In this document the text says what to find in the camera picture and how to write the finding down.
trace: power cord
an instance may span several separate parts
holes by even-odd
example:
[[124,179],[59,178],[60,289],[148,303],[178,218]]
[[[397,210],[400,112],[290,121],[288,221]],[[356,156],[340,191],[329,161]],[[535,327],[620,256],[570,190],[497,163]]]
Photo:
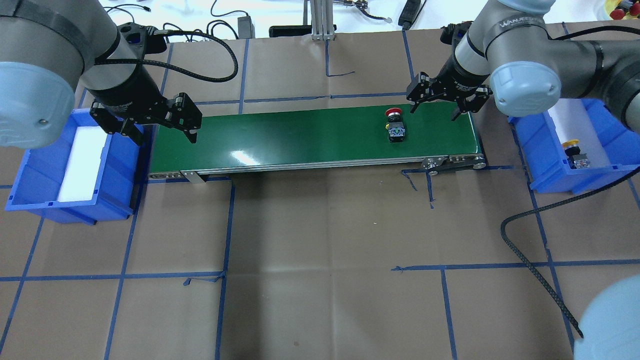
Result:
[[128,11],[128,10],[124,10],[124,9],[121,9],[121,8],[117,8],[117,7],[115,7],[115,6],[105,6],[104,8],[105,8],[105,9],[108,9],[108,10],[107,10],[107,13],[109,13],[111,10],[120,10],[121,12],[128,13],[128,14],[129,14],[129,16],[131,16],[131,22],[136,22],[136,18],[135,18],[135,17],[133,17],[133,14],[132,14],[130,11]]
[[107,10],[107,12],[110,12],[113,9],[120,9],[123,6],[135,6],[137,8],[141,8],[142,10],[145,10],[146,12],[151,12],[151,8],[148,6],[142,6],[142,5],[138,5],[138,4],[120,4],[120,5],[115,5],[115,6],[105,6],[104,8],[109,8],[109,10]]
[[145,10],[146,12],[151,12],[151,8],[148,6],[142,6],[142,5],[138,5],[138,4],[120,4],[120,5],[115,5],[115,6],[103,6],[102,8],[107,10],[107,13],[109,13],[111,10],[120,10],[121,12],[125,12],[128,13],[129,16],[131,16],[131,22],[136,22],[136,18],[133,17],[133,14],[128,11],[123,9],[123,6],[135,6],[137,8],[141,8],[142,10]]
[[216,15],[216,14],[213,13],[213,7],[216,6],[217,2],[218,2],[218,0],[214,0],[213,4],[211,5],[211,10],[209,10],[209,12],[211,13],[211,16],[213,16],[213,17],[223,17],[223,16],[231,15],[233,13],[243,13],[244,16],[249,16],[249,13],[244,11],[244,10],[233,10],[233,11],[230,11],[228,13]]
[[559,202],[555,202],[555,203],[553,203],[551,205],[543,206],[542,208],[529,210],[529,211],[526,211],[524,213],[513,215],[512,217],[508,217],[507,219],[505,219],[502,222],[502,224],[500,225],[500,235],[502,236],[502,239],[504,240],[504,242],[516,254],[516,256],[518,256],[518,258],[520,258],[520,260],[524,263],[524,265],[526,265],[526,267],[529,269],[529,271],[531,271],[533,273],[533,275],[536,277],[536,279],[538,279],[538,281],[542,284],[542,286],[544,286],[544,288],[549,293],[549,295],[551,295],[551,297],[554,299],[554,301],[556,302],[558,307],[560,307],[560,310],[562,311],[562,314],[564,314],[566,316],[567,320],[569,320],[569,322],[571,323],[573,328],[576,330],[576,332],[578,332],[578,335],[580,335],[581,338],[584,338],[584,335],[582,334],[582,331],[580,330],[580,327],[578,326],[578,321],[575,319],[575,317],[573,317],[573,314],[571,314],[571,311],[569,311],[567,306],[564,304],[564,301],[562,299],[560,299],[560,296],[556,293],[556,291],[553,289],[553,287],[551,287],[551,285],[549,285],[547,280],[544,278],[544,276],[542,276],[542,274],[538,271],[538,269],[535,266],[533,266],[531,261],[529,261],[529,259],[527,259],[527,257],[524,256],[524,254],[522,254],[522,251],[520,251],[520,249],[518,249],[518,247],[507,237],[507,233],[506,233],[507,224],[509,224],[510,222],[512,222],[514,220],[518,220],[519,218],[526,217],[528,215],[541,213],[542,211],[554,209],[554,208],[557,208],[558,206],[567,205],[567,204],[569,204],[571,202],[578,201],[578,200],[581,200],[581,199],[585,199],[585,198],[590,197],[590,196],[594,196],[594,195],[596,195],[598,193],[601,193],[603,191],[611,189],[612,187],[614,187],[616,185],[624,183],[625,181],[629,180],[631,177],[636,175],[638,172],[640,172],[640,167],[637,167],[635,170],[631,171],[627,175],[625,175],[625,176],[619,178],[618,180],[615,180],[614,182],[612,182],[610,184],[607,184],[607,185],[605,185],[605,186],[603,186],[601,188],[598,188],[598,189],[593,190],[593,191],[588,192],[588,193],[584,193],[582,195],[574,196],[574,197],[572,197],[570,199],[566,199],[566,200],[562,200],[562,201],[559,201]]
[[[172,24],[171,22],[165,22],[164,24],[162,24],[162,30],[167,30],[167,28],[166,28],[167,26],[173,26],[174,28],[176,28],[176,29],[178,29],[180,31],[184,31],[180,26],[178,26],[176,24]],[[187,42],[191,42],[191,39],[189,39],[189,37],[187,35],[184,35],[184,37],[187,38]]]
[[617,26],[617,25],[608,25],[608,26],[598,26],[596,28],[586,29],[582,31],[578,31],[575,33],[563,35],[561,37],[554,38],[552,40],[567,40],[570,38],[581,37],[582,35],[601,33],[604,31],[620,31],[623,33],[631,33],[640,35],[640,29],[630,28],[628,26]]
[[172,37],[172,36],[182,36],[182,35],[192,35],[192,36],[200,36],[200,37],[204,37],[204,38],[208,38],[209,40],[213,40],[217,43],[219,43],[220,45],[222,45],[227,52],[229,53],[229,55],[231,55],[231,60],[233,60],[234,62],[234,71],[233,73],[231,73],[231,75],[229,76],[225,76],[224,78],[210,78],[209,76],[204,76],[204,75],[199,75],[196,74],[195,72],[191,72],[189,70],[183,69],[181,67],[177,67],[175,65],[171,65],[165,62],[161,62],[161,61],[155,61],[155,60],[145,60],[145,59],[107,59],[107,60],[102,60],[102,61],[96,61],[95,65],[121,65],[121,64],[135,64],[135,65],[151,65],[151,66],[158,66],[158,67],[164,67],[166,69],[170,69],[176,72],[180,72],[181,74],[187,75],[191,78],[194,79],[198,79],[198,80],[202,80],[202,81],[207,81],[210,83],[224,83],[226,81],[230,81],[231,79],[233,79],[237,73],[238,73],[238,60],[236,58],[236,54],[234,54],[234,51],[231,49],[231,47],[229,47],[229,45],[227,45],[226,42],[212,36],[209,34],[205,34],[205,33],[201,33],[198,31],[176,31],[176,30],[159,30],[156,31],[155,35],[162,35],[164,37]]
[[238,39],[238,34],[236,33],[235,29],[228,22],[221,19],[213,20],[207,24],[207,34],[210,34],[213,36],[213,29],[218,25],[226,26],[227,28],[229,28],[233,32],[234,36],[236,37],[236,40]]
[[362,15],[365,15],[366,17],[368,17],[370,19],[384,20],[384,21],[388,22],[389,24],[393,21],[390,17],[382,17],[382,16],[371,15],[370,13],[367,12],[367,10],[364,10],[363,8],[358,8],[358,10],[360,10]]
[[414,22],[418,21],[418,17],[420,17],[420,13],[422,13],[422,9],[424,9],[424,5],[427,5],[427,0],[424,0],[424,2],[422,3],[422,6],[420,6],[420,10],[418,10],[418,13],[415,14]]
[[[205,33],[204,31],[202,31],[202,30],[200,30],[200,29],[194,29],[194,31],[195,31],[196,33],[201,33],[201,34],[204,34],[204,33]],[[192,35],[192,36],[189,38],[189,41],[187,41],[187,42],[198,42],[198,41],[199,41],[199,40],[193,40],[193,37],[194,37],[194,35]]]

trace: blue plastic bin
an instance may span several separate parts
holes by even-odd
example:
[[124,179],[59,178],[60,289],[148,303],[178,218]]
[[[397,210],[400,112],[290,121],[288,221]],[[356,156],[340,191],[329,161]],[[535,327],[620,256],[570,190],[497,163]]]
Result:
[[5,207],[7,211],[26,210],[63,224],[89,225],[96,221],[123,220],[133,214],[129,204],[139,148],[120,134],[107,135],[93,198],[56,201],[79,126],[97,126],[88,109],[73,111],[56,142],[24,153]]
[[540,193],[578,194],[609,184],[640,165],[640,135],[625,128],[602,101],[584,99],[582,103],[612,165],[572,169],[547,112],[510,117],[533,177],[531,189]]

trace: conveyor belt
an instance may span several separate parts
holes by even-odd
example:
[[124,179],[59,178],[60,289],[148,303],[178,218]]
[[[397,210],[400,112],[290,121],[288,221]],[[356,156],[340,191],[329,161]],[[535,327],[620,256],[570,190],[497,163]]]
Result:
[[[391,107],[404,111],[407,135],[401,143],[390,143],[385,130],[385,110]],[[415,114],[402,104],[207,117],[196,144],[161,127],[150,178],[482,156],[470,115],[451,121],[455,107],[434,102]]]

